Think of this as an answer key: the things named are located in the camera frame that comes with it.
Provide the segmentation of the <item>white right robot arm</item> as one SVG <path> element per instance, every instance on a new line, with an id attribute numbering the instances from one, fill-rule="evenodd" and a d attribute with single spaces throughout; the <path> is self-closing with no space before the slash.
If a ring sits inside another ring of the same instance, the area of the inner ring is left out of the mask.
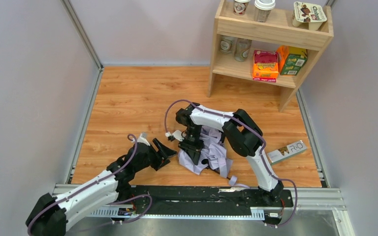
<path id="1" fill-rule="evenodd" d="M 190 103 L 176 113 L 176 122 L 185 126 L 184 132 L 167 133 L 170 141 L 179 140 L 179 147 L 195 162 L 200 161 L 203 142 L 200 132 L 203 126 L 222 132 L 231 148 L 250 164 L 262 198 L 274 202 L 279 200 L 284 190 L 280 178 L 276 176 L 265 155 L 266 142 L 261 129 L 248 113 L 242 109 L 223 112 L 209 109 L 198 103 Z"/>

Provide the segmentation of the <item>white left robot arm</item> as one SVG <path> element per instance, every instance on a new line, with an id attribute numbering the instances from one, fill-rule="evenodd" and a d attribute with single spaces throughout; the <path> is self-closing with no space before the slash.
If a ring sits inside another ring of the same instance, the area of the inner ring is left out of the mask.
<path id="1" fill-rule="evenodd" d="M 42 195 L 27 217 L 27 234 L 64 236 L 78 221 L 99 207 L 114 202 L 122 204 L 126 198 L 134 200 L 129 190 L 135 174 L 147 167 L 158 171 L 177 155 L 177 151 L 156 138 L 151 143 L 132 134 L 128 138 L 133 141 L 128 152 L 96 177 L 63 194 Z"/>

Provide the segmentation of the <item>lavender folding umbrella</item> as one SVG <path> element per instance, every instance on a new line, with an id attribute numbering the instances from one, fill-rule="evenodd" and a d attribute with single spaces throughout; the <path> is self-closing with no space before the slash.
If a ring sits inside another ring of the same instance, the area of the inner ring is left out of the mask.
<path id="1" fill-rule="evenodd" d="M 200 139 L 203 141 L 203 148 L 198 164 L 195 164 L 182 148 L 178 153 L 179 164 L 197 175 L 205 169 L 210 169 L 220 177 L 227 179 L 230 186 L 250 189 L 250 186 L 239 183 L 236 176 L 229 175 L 233 160 L 227 158 L 224 134 L 217 129 L 202 126 Z"/>

